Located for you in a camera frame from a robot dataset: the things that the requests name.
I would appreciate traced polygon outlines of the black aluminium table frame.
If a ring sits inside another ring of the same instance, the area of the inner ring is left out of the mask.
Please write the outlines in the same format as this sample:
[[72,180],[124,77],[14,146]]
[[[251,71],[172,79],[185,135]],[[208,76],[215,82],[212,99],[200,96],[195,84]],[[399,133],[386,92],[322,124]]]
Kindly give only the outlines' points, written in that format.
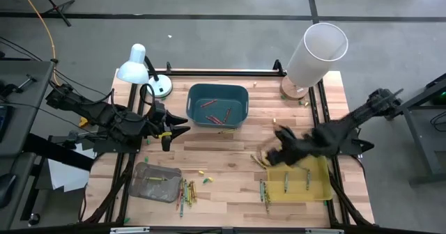
[[[249,93],[247,119],[227,134],[218,134],[225,129],[191,125],[173,141],[169,152],[161,149],[157,139],[149,139],[150,144],[147,139],[142,142],[135,162],[145,162],[148,157],[149,164],[178,168],[186,180],[195,182],[197,202],[184,208],[183,217],[174,203],[128,196],[122,189],[101,221],[123,217],[130,219],[129,225],[177,226],[185,232],[192,227],[323,228],[329,226],[331,216],[339,222],[352,222],[337,198],[326,206],[321,201],[274,202],[267,214],[259,192],[259,180],[265,180],[267,174],[250,157],[262,141],[273,136],[273,118],[303,133],[326,116],[345,115],[348,105],[339,72],[327,73],[323,84],[313,88],[305,98],[307,107],[281,98],[280,70],[177,69],[169,75],[174,88],[164,103],[172,114],[186,115],[187,94],[195,84],[233,84]],[[214,181],[203,184],[209,177]]]

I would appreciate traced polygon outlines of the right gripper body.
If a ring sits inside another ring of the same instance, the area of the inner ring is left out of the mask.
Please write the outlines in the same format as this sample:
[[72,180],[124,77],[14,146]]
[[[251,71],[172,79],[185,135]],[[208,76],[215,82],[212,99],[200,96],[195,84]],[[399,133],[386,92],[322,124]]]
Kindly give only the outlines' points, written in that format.
[[294,165],[296,162],[308,155],[315,157],[325,155],[324,150],[314,144],[311,139],[298,139],[293,143],[284,143],[284,151],[287,154],[287,165]]

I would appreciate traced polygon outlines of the silver metal bracket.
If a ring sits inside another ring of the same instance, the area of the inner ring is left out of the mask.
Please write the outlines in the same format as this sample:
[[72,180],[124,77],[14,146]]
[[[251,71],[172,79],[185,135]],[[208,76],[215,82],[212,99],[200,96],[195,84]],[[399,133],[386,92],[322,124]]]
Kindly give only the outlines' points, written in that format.
[[148,226],[131,226],[111,228],[109,234],[149,234],[150,228]]
[[331,228],[306,228],[305,234],[345,234],[343,230]]

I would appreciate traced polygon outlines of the grey desk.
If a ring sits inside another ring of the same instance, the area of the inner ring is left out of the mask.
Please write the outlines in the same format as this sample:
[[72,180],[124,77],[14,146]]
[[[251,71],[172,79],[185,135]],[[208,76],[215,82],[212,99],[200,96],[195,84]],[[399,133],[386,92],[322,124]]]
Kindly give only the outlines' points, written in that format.
[[0,61],[0,81],[21,85],[32,76],[35,82],[24,86],[22,93],[12,93],[7,100],[15,108],[0,142],[0,176],[15,175],[11,199],[0,208],[0,231],[8,230],[15,218],[36,154],[23,153],[22,147],[32,128],[38,107],[54,69],[51,61]]

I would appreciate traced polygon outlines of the teal plastic bin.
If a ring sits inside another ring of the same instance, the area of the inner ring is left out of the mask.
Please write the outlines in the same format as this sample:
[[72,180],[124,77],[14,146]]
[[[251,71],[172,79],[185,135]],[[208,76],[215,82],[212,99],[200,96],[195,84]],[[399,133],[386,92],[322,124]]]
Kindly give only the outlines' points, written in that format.
[[[216,99],[217,102],[201,108],[205,102]],[[224,121],[226,111],[231,113],[226,124],[214,124],[206,116],[215,116]],[[188,92],[186,102],[187,116],[198,126],[217,128],[240,127],[248,116],[249,93],[246,88],[229,84],[195,84]]]

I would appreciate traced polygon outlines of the white cylinder shade lamp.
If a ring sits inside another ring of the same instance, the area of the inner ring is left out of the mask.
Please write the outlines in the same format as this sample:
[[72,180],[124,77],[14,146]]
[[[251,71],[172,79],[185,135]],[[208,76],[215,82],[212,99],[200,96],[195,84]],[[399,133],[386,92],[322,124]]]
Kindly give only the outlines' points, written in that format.
[[302,99],[347,51],[348,38],[338,26],[330,23],[311,25],[285,67],[281,93],[290,100]]

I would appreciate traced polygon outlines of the black tripod stand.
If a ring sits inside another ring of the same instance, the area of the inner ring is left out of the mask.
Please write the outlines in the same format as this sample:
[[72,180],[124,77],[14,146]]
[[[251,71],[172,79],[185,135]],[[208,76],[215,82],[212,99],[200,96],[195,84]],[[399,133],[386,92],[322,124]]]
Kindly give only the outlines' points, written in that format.
[[69,8],[71,5],[73,5],[75,0],[69,0],[69,1],[61,3],[59,5],[56,5],[53,2],[53,0],[48,0],[48,1],[51,4],[52,8],[45,11],[43,14],[44,15],[57,14],[68,27],[71,27],[72,24],[69,22],[68,18],[64,15],[64,10],[66,8]]

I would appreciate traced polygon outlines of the yellow plastic tray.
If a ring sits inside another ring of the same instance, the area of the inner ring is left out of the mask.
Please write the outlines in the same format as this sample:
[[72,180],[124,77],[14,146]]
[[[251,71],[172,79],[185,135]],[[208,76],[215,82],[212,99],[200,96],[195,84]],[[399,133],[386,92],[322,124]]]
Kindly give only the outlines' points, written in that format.
[[[311,171],[306,190],[307,169]],[[284,173],[289,173],[289,190],[284,193]],[[293,166],[279,164],[267,168],[267,187],[272,202],[329,201],[332,199],[328,162],[325,157],[308,156]]]

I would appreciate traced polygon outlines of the black side table frame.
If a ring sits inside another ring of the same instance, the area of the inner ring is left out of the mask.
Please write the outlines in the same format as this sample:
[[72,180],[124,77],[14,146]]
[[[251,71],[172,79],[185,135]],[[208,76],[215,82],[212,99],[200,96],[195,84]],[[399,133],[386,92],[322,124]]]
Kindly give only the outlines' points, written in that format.
[[446,105],[436,104],[438,96],[446,91],[446,73],[429,82],[424,90],[402,102],[396,111],[388,116],[392,120],[403,116],[414,140],[422,161],[427,169],[426,175],[409,180],[410,186],[446,182]]

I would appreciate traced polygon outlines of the black computer mouse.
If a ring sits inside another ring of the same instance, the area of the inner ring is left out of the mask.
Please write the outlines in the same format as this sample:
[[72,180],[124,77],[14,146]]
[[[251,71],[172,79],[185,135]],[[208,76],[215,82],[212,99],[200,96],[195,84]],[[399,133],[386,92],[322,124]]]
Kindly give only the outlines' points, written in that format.
[[10,203],[15,182],[16,175],[12,173],[0,175],[0,208]]

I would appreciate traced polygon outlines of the white paper sheet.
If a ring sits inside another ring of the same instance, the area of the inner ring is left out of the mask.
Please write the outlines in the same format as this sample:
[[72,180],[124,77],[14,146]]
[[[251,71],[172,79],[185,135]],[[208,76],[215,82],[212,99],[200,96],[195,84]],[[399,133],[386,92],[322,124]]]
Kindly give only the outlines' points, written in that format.
[[88,183],[89,171],[62,164],[52,159],[48,160],[48,165],[52,189],[63,188],[64,192],[69,192],[84,188]]

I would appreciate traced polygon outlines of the black desk leg bar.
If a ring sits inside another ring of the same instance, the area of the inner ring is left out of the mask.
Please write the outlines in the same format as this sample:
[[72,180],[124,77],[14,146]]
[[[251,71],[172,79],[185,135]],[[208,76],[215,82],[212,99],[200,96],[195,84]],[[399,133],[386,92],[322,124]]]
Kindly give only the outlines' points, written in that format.
[[26,153],[35,153],[41,157],[85,171],[90,171],[94,163],[94,159],[90,157],[64,148],[34,134],[28,134],[22,150]]

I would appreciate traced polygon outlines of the grey metal clamp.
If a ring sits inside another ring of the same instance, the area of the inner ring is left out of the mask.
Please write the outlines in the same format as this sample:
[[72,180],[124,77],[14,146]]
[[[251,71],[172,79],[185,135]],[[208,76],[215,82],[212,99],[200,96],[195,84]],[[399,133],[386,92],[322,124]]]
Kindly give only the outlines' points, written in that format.
[[65,141],[63,142],[63,146],[65,148],[74,150],[76,149],[76,145],[80,143],[80,141],[84,138],[84,135],[79,135],[76,131],[70,131]]

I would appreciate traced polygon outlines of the black clamp tool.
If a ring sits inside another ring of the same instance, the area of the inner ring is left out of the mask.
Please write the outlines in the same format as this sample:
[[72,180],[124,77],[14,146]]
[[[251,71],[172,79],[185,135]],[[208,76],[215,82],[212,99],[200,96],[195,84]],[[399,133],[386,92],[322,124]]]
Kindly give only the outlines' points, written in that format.
[[5,84],[3,81],[0,81],[0,97],[8,97],[11,93],[22,93],[24,91],[24,87],[37,82],[37,79],[33,76],[27,74],[27,80],[20,85],[15,84]]

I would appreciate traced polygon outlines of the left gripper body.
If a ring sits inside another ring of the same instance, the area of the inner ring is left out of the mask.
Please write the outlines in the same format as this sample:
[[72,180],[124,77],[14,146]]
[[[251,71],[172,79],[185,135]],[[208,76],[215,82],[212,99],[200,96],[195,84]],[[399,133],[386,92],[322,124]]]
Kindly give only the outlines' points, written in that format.
[[169,111],[159,101],[154,101],[144,116],[144,137],[171,137],[168,123]]

